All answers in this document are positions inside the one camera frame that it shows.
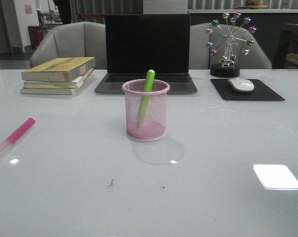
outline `mouse pad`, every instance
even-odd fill
[[[216,90],[224,100],[250,100],[250,101],[284,101],[285,99],[258,79],[249,79],[254,90],[250,92],[237,92],[228,84],[228,79],[211,79]]]

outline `green pen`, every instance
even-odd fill
[[[147,72],[143,92],[151,92],[154,76],[155,76],[154,70],[150,69]],[[148,96],[148,95],[145,95],[145,96],[141,97],[140,106],[139,106],[139,109],[138,109],[137,128],[139,128],[143,123],[143,120],[144,120],[145,115],[146,115],[149,99],[150,99],[150,96]]]

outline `pen holder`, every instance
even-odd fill
[[[170,85],[154,80],[151,92],[143,92],[145,79],[123,84],[127,134],[139,141],[154,141],[166,134],[167,91]]]

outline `laptop screen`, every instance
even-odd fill
[[[108,15],[108,73],[188,73],[189,14]]]

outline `ferris wheel ornament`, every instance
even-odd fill
[[[233,78],[238,77],[240,75],[240,67],[235,63],[237,59],[237,55],[233,52],[232,47],[234,45],[241,48],[241,53],[243,55],[248,55],[250,50],[247,48],[254,44],[253,39],[241,39],[240,36],[245,34],[246,32],[239,33],[237,32],[244,25],[248,25],[251,22],[251,18],[245,17],[243,18],[243,23],[241,26],[237,27],[236,22],[241,17],[241,13],[236,11],[233,13],[233,16],[230,18],[230,13],[224,12],[222,14],[223,19],[226,21],[227,27],[224,29],[220,26],[219,20],[212,21],[212,27],[217,27],[222,32],[222,39],[218,42],[207,42],[206,47],[210,49],[210,55],[215,56],[218,53],[218,49],[220,47],[224,47],[224,55],[221,57],[218,63],[211,65],[210,74],[217,77],[223,78]],[[251,26],[248,31],[253,34],[255,33],[257,28],[255,26]],[[206,30],[207,35],[213,34],[213,29],[209,28]],[[241,44],[245,42],[246,47],[243,48]]]

